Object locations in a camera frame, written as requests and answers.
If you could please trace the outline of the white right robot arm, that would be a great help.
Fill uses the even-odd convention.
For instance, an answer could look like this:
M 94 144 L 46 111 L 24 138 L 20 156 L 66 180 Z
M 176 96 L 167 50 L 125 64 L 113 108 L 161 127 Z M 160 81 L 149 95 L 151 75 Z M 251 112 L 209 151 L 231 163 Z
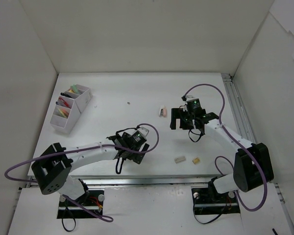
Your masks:
M 189 100 L 185 105 L 171 109 L 170 128 L 198 130 L 202 136 L 209 136 L 233 155 L 233 172 L 212 180 L 213 186 L 207 189 L 207 196 L 211 201 L 219 201 L 226 192 L 249 192 L 259 186 L 264 187 L 264 195 L 267 195 L 267 183 L 274 175 L 269 150 L 265 144 L 255 144 L 226 128 L 218 115 L 207 113 L 201 107 L 198 99 Z

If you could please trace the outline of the white eraser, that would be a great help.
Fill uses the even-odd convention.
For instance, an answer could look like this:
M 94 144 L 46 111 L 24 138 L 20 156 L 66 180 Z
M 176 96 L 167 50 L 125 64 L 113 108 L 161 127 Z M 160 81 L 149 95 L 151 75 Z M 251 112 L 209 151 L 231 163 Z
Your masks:
M 179 164 L 179 163 L 184 162 L 184 161 L 186 161 L 185 156 L 177 157 L 177 158 L 174 159 L 174 162 L 176 164 Z

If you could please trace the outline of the twin orange yellow highlighter pack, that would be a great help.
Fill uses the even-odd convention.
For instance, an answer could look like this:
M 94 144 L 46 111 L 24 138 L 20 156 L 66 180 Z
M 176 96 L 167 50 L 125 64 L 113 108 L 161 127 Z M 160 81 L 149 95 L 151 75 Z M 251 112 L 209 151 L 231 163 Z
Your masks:
M 58 109 L 58 111 L 64 118 L 68 118 L 69 113 L 66 110 Z

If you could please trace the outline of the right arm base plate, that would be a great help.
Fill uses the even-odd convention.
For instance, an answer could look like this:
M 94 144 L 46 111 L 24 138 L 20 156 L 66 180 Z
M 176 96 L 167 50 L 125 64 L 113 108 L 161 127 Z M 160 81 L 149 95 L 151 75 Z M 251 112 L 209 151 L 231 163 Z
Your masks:
M 195 215 L 240 214 L 237 197 L 233 193 L 212 194 L 208 188 L 192 188 Z

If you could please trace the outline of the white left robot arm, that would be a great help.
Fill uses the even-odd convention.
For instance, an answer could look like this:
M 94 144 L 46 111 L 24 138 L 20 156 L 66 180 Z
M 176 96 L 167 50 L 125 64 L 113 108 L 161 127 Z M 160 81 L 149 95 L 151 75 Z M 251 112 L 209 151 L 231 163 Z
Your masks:
M 133 129 L 132 133 L 123 132 L 107 137 L 105 140 L 94 144 L 85 145 L 83 148 L 95 147 L 96 149 L 62 154 L 50 158 L 37 160 L 31 165 L 36 181 L 43 195 L 55 192 L 68 196 L 76 205 L 84 205 L 88 200 L 88 187 L 80 180 L 70 176 L 70 172 L 93 163 L 101 161 L 130 159 L 140 164 L 144 154 L 137 154 L 123 149 L 104 148 L 105 144 L 113 144 L 129 148 L 134 151 L 146 151 L 149 130 L 140 127 Z

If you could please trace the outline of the red gel pen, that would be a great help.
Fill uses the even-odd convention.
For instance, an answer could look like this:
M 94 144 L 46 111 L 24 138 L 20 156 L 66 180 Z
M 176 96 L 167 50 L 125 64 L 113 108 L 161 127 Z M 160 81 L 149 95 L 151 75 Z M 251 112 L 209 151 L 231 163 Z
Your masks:
M 67 108 L 71 108 L 71 106 L 69 105 L 69 103 L 66 102 L 66 100 L 64 100 L 63 98 L 59 97 L 58 98 L 59 101 L 61 101 L 63 103 L 63 105 Z

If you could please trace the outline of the small tan staples box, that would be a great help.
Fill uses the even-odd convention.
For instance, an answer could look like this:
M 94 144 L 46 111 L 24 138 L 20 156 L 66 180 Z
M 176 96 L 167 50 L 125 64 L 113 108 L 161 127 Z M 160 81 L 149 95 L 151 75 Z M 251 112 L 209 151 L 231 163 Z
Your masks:
M 194 158 L 192 160 L 192 162 L 196 165 L 196 164 L 198 164 L 200 162 L 200 159 L 199 158 Z

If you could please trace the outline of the green highlighter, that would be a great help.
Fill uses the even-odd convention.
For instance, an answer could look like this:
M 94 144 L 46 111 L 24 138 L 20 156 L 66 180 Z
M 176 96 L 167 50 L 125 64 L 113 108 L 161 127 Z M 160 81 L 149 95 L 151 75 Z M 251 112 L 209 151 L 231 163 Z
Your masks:
M 78 94 L 78 95 L 81 94 L 81 92 L 79 91 L 79 89 L 77 88 L 76 85 L 71 85 L 71 91 L 75 94 Z

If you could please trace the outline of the pink mini stapler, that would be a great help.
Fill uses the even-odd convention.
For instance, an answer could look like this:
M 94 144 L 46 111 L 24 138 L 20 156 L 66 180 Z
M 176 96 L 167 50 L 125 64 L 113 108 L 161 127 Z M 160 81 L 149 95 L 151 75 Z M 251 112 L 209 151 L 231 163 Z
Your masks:
M 160 106 L 159 117 L 164 117 L 164 118 L 167 117 L 167 108 L 164 105 Z

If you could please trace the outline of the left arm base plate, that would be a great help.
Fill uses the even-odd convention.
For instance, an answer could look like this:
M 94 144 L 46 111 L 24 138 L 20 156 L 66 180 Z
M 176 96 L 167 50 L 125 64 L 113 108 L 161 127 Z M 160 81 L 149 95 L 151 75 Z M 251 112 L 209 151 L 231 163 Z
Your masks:
M 80 204 L 87 210 L 102 215 L 103 211 L 103 201 L 104 201 L 104 190 L 101 189 L 90 189 L 89 197 Z M 76 206 L 74 203 L 66 200 L 63 196 L 60 196 L 57 219 L 86 219 L 94 218 L 92 215 L 88 214 L 86 211 Z

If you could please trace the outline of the black handled scissors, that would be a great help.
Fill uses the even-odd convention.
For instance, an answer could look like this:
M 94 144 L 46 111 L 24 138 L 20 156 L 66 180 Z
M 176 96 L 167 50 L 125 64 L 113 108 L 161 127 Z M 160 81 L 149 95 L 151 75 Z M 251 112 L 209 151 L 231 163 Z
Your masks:
M 66 93 L 60 93 L 61 96 L 65 96 L 65 97 L 68 97 L 68 98 L 72 98 L 70 95 L 66 94 Z

